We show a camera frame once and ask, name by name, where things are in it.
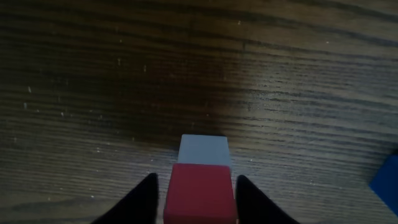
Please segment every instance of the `wooden surface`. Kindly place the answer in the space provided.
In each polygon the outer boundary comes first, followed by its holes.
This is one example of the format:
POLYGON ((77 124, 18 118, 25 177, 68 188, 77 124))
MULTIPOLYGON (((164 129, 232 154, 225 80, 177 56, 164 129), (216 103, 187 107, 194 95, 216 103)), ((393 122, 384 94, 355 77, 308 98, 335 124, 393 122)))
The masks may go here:
POLYGON ((183 133, 301 223, 397 223, 395 0, 0 1, 0 223, 89 223, 183 133))

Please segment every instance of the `red object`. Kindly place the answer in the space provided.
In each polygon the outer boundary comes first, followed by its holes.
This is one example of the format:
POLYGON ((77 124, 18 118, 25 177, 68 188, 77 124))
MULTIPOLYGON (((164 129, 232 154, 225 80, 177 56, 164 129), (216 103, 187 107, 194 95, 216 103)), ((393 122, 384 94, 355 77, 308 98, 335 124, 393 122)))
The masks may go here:
POLYGON ((164 224, 236 224, 228 166, 174 164, 164 224))

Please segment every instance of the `red cube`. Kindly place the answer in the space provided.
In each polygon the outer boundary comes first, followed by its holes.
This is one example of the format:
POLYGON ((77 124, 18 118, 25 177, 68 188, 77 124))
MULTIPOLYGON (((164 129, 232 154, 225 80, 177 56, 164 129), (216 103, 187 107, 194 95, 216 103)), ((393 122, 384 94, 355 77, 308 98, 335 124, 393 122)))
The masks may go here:
POLYGON ((228 166, 173 166, 164 224, 236 224, 236 218, 228 166))

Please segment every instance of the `blue block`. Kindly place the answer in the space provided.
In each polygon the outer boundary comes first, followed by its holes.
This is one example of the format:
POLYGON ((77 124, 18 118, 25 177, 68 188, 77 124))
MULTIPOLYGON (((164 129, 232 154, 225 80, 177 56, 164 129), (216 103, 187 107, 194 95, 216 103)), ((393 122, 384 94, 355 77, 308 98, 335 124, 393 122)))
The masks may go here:
POLYGON ((387 158, 369 186, 398 216, 398 155, 387 158))
POLYGON ((225 136, 183 134, 177 162, 231 168, 228 140, 225 136))

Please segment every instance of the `stacked block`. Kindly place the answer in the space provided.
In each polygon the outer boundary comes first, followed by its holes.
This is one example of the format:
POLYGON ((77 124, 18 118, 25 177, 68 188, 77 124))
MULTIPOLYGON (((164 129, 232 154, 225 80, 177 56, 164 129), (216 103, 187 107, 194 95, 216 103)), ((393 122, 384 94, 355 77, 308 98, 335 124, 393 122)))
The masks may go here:
POLYGON ((398 216, 398 155, 391 155, 370 183, 370 188, 398 216))
POLYGON ((165 224, 236 224, 227 138, 182 136, 164 210, 165 224))

